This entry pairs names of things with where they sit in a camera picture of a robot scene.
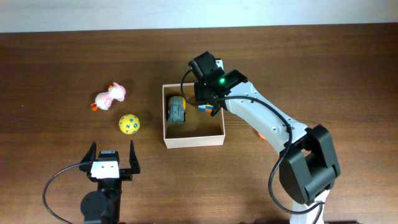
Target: ball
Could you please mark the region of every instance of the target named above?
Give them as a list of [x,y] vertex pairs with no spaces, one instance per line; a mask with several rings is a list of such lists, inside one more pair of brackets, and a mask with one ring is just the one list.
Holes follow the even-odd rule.
[[134,134],[140,126],[139,119],[134,114],[126,114],[119,120],[119,128],[124,134]]

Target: table surface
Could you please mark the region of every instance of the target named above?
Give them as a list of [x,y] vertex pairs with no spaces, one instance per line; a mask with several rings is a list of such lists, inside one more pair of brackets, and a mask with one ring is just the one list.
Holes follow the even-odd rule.
[[[277,154],[241,118],[225,113],[223,146],[165,147],[162,85],[180,82],[188,61],[208,50],[282,111],[329,129],[342,173],[325,220],[395,223],[397,40],[398,24],[1,34],[0,222],[58,223],[42,204],[46,181],[80,162],[92,141],[118,150],[128,167],[131,139],[141,174],[123,183],[121,221],[287,220],[267,190]],[[112,82],[126,87],[125,101],[92,112]],[[118,130],[127,113],[141,121],[134,135]],[[279,181],[274,188],[290,206]],[[92,190],[75,169],[53,182],[47,199],[82,223],[80,201]]]

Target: pink toy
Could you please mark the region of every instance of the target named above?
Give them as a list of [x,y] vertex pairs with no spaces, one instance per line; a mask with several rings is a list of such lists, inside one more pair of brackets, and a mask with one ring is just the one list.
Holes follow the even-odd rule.
[[108,92],[98,94],[95,98],[95,103],[92,103],[90,106],[92,106],[93,111],[98,110],[98,108],[101,110],[108,110],[114,99],[123,101],[125,94],[126,90],[124,87],[114,82],[113,85],[109,86]]

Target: white box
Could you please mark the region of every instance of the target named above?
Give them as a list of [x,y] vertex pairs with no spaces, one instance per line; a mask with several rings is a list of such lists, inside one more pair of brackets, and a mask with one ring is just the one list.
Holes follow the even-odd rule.
[[[163,139],[167,149],[178,147],[220,146],[225,139],[224,113],[211,117],[196,106],[187,105],[187,120],[183,124],[167,121],[167,107],[171,96],[181,96],[181,84],[163,85]],[[193,83],[184,83],[184,92],[195,101]]]

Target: orange object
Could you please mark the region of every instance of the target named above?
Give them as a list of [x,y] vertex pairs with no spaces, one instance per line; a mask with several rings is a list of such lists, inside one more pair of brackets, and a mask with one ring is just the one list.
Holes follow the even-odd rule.
[[267,140],[262,134],[260,134],[260,133],[257,133],[257,135],[262,139],[262,140]]

